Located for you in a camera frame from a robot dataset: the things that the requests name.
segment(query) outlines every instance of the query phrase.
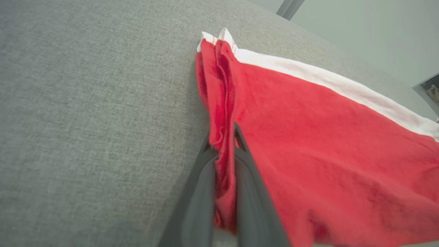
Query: folded red fabric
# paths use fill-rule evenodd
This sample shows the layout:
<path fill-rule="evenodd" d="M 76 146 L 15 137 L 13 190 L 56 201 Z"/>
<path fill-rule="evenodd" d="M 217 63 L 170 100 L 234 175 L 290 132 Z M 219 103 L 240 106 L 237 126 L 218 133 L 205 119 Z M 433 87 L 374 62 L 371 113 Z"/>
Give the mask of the folded red fabric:
<path fill-rule="evenodd" d="M 360 83 L 238 49 L 224 29 L 196 55 L 216 162 L 215 224 L 236 231 L 237 122 L 295 247 L 439 240 L 439 125 Z"/>

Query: gray couch cushion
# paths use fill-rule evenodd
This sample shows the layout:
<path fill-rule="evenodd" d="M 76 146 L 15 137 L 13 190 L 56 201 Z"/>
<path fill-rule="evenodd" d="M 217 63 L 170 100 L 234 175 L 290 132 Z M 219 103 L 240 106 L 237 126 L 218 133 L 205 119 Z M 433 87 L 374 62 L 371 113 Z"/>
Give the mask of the gray couch cushion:
<path fill-rule="evenodd" d="M 243 0 L 0 1 L 2 246 L 155 246 L 209 128 L 200 32 L 409 88 Z"/>

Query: sofa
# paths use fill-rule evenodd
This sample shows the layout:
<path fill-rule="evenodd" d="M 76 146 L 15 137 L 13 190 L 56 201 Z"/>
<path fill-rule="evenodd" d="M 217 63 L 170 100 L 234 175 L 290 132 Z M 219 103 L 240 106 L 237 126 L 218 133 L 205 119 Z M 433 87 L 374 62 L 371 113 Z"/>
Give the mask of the sofa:
<path fill-rule="evenodd" d="M 201 31 L 227 27 L 239 47 L 436 117 L 411 88 L 245 0 L 3 0 L 0 23 L 0 246 L 157 245 L 209 131 Z"/>

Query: red cloth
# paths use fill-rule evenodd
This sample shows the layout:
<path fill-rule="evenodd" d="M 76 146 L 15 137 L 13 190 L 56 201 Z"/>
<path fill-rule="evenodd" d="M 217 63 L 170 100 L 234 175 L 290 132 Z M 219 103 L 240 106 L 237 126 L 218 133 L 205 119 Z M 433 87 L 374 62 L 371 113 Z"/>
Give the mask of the red cloth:
<path fill-rule="evenodd" d="M 233 122 L 294 247 L 439 240 L 439 125 L 361 84 L 203 33 L 218 227 L 236 231 Z"/>

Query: red and white cloth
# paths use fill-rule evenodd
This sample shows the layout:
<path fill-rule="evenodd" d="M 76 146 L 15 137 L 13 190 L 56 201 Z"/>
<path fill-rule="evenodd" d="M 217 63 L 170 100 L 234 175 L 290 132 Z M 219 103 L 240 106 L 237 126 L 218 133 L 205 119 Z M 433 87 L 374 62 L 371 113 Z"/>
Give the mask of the red and white cloth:
<path fill-rule="evenodd" d="M 294 247 L 439 240 L 439 125 L 366 86 L 202 33 L 196 64 L 216 162 L 215 224 L 236 231 L 233 122 Z"/>

